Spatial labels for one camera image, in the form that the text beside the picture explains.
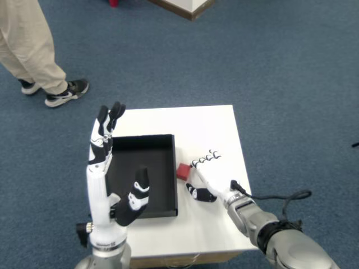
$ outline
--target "black cable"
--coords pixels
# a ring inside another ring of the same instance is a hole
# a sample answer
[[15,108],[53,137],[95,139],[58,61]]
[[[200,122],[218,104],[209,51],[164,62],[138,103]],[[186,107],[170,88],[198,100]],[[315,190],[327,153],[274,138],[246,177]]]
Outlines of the black cable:
[[288,220],[287,217],[287,207],[289,205],[289,203],[293,200],[301,200],[301,199],[305,199],[308,198],[312,195],[312,191],[308,190],[308,189],[304,189],[302,191],[298,191],[290,196],[281,196],[281,195],[267,195],[267,196],[254,196],[254,195],[250,195],[246,192],[245,189],[242,188],[241,185],[238,184],[237,181],[232,180],[231,181],[231,189],[236,189],[238,190],[240,193],[244,194],[247,197],[250,197],[252,199],[256,199],[256,200],[268,200],[268,199],[280,199],[280,200],[284,200],[283,202],[283,207],[282,207],[282,216],[285,220]]

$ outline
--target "wooden baseboard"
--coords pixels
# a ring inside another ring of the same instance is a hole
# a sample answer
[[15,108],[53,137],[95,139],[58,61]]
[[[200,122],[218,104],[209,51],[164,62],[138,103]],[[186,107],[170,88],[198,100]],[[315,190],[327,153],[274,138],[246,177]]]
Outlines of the wooden baseboard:
[[198,265],[203,263],[218,263],[227,262],[230,259],[237,257],[241,252],[229,253],[211,253],[201,255],[183,255],[170,257],[155,257],[155,258],[131,258],[132,269],[138,268],[153,268],[153,267],[169,267],[169,266],[186,266]]
[[180,15],[183,18],[186,18],[190,21],[194,21],[197,19],[207,8],[212,6],[215,0],[207,0],[200,7],[198,7],[194,12],[190,12],[188,10],[184,10],[181,7],[177,7],[172,3],[167,2],[166,0],[148,0],[151,3],[154,3],[160,7],[163,7],[166,10],[169,10],[177,15]]

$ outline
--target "white wall corner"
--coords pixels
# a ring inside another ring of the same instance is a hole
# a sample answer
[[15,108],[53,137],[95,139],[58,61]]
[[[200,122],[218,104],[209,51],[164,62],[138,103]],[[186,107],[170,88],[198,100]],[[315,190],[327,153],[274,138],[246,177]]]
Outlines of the white wall corner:
[[186,11],[192,12],[194,0],[165,0],[177,7],[183,8]]
[[192,12],[202,6],[207,0],[192,0]]

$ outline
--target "shoe sole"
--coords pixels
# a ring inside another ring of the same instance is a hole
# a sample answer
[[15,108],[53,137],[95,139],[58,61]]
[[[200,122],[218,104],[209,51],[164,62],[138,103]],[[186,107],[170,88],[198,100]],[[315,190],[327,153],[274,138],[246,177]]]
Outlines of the shoe sole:
[[41,87],[37,84],[35,84],[32,88],[30,89],[25,89],[24,87],[21,88],[21,92],[25,95],[33,95],[35,94],[38,90],[40,90]]
[[61,98],[61,99],[58,99],[56,102],[49,102],[47,99],[45,99],[45,105],[47,105],[48,107],[50,108],[55,108],[57,106],[60,106],[60,105],[63,105],[65,103],[67,103],[68,101],[70,100],[73,100],[73,99],[78,99],[80,97],[82,97],[85,93],[87,93],[89,89],[89,84],[87,85],[87,87],[82,91],[80,92],[79,94],[76,94],[76,95],[73,95],[72,97],[69,97],[69,98]]

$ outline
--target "white table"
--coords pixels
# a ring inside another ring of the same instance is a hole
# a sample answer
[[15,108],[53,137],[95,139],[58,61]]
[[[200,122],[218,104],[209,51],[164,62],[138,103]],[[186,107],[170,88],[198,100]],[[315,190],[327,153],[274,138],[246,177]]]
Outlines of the white table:
[[[215,149],[232,160],[233,172],[250,192],[236,120],[231,105],[127,110],[116,136],[173,134],[176,163],[189,164]],[[201,182],[194,169],[190,181]],[[177,180],[178,216],[138,219],[128,227],[132,258],[241,252],[256,249],[235,227],[218,199],[195,201]]]

